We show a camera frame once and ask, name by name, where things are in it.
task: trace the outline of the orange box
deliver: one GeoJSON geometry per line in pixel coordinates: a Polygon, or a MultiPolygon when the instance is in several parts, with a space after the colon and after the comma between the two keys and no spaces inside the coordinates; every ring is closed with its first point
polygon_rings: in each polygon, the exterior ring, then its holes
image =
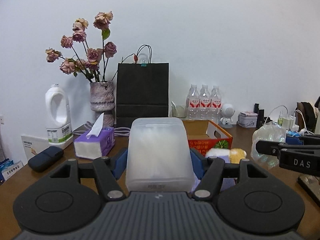
{"type": "Polygon", "coordinates": [[[211,148],[231,149],[232,136],[212,121],[184,120],[190,148],[197,149],[203,156],[211,148]]]}

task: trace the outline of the white tissue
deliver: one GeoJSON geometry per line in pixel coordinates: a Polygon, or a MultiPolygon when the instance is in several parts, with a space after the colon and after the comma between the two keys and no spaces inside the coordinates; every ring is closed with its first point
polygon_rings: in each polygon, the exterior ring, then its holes
{"type": "Polygon", "coordinates": [[[91,135],[94,135],[95,137],[98,137],[103,125],[103,113],[100,114],[96,122],[91,128],[91,131],[86,135],[86,138],[89,139],[91,135]]]}

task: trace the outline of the textured stone vase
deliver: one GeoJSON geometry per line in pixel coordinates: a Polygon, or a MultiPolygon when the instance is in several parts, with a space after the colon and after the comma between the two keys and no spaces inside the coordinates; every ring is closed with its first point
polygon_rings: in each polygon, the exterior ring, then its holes
{"type": "Polygon", "coordinates": [[[113,109],[115,108],[115,96],[113,94],[113,82],[90,83],[90,104],[91,110],[95,111],[94,120],[104,113],[103,127],[110,127],[114,124],[113,109]]]}

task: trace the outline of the green label stripe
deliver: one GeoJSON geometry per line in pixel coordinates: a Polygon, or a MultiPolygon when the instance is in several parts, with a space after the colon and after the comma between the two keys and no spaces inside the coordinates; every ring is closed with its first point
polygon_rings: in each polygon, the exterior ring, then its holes
{"type": "Polygon", "coordinates": [[[69,134],[67,134],[65,137],[63,137],[63,138],[61,138],[61,139],[58,139],[58,141],[57,141],[57,142],[54,142],[54,143],[65,142],[65,141],[68,140],[71,136],[72,136],[72,133],[69,133],[69,134]]]}

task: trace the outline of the crumpled plastic bag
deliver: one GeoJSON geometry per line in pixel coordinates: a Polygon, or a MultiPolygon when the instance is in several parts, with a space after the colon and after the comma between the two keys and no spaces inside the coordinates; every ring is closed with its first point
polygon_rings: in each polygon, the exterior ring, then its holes
{"type": "Polygon", "coordinates": [[[277,157],[258,153],[256,150],[256,143],[259,140],[285,143],[285,138],[287,136],[286,133],[286,129],[282,128],[275,122],[269,122],[256,130],[252,135],[251,148],[251,157],[254,161],[260,165],[268,165],[268,169],[277,166],[279,164],[277,157]]]}

